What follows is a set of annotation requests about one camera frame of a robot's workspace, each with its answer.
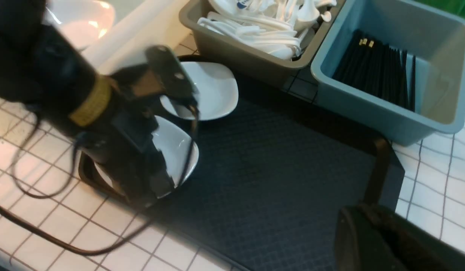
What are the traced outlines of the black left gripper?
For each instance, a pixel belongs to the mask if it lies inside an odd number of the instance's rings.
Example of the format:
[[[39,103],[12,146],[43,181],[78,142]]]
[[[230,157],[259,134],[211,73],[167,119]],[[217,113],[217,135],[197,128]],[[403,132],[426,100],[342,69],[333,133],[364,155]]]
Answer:
[[[171,195],[189,177],[197,162],[200,116],[196,88],[173,51],[153,45],[145,57],[145,63],[121,68],[110,78],[113,98],[78,166],[85,183],[137,209]],[[159,122],[165,119],[155,106],[162,97],[193,115],[178,177],[169,173],[165,155],[154,144],[155,133],[164,131]]]

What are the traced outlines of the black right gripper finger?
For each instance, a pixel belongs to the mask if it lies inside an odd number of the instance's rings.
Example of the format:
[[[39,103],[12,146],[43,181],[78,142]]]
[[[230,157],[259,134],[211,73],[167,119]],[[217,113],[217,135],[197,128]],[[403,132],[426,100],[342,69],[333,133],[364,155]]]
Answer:
[[[465,253],[378,205],[339,211],[334,255],[338,271],[465,271]]]

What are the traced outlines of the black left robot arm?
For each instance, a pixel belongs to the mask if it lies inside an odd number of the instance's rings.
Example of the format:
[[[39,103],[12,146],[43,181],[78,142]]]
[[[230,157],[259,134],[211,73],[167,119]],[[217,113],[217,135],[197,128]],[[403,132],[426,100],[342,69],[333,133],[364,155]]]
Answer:
[[[168,97],[195,115],[194,87],[170,48],[153,45],[141,63],[99,73],[46,23],[45,0],[0,0],[0,98],[22,103],[74,142],[129,204],[149,207],[184,182],[190,143],[177,180],[155,146],[154,104]]]

